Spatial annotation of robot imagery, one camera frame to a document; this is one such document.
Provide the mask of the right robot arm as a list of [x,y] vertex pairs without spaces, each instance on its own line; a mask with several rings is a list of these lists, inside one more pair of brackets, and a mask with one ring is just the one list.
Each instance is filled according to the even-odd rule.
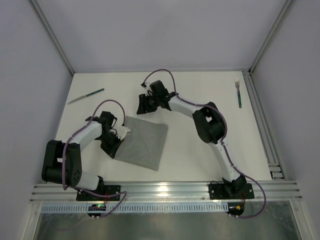
[[193,119],[199,138],[212,149],[222,171],[224,192],[229,198],[247,196],[247,180],[231,160],[226,141],[225,118],[212,102],[196,104],[181,98],[176,92],[169,92],[160,80],[149,85],[146,93],[138,96],[137,114],[155,112],[159,107],[181,113]]

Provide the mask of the grey cloth napkin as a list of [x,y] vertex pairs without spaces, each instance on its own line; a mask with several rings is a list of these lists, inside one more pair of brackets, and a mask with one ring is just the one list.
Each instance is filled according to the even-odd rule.
[[128,116],[125,126],[131,129],[120,145],[115,159],[153,171],[159,169],[168,126]]

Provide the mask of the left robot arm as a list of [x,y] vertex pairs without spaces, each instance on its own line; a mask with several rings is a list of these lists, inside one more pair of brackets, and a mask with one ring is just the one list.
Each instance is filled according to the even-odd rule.
[[103,111],[86,121],[84,129],[70,140],[47,143],[41,178],[44,182],[92,192],[95,197],[104,196],[108,192],[103,178],[82,170],[81,153],[91,142],[99,141],[102,151],[113,159],[124,138],[114,128],[117,118],[111,112]]

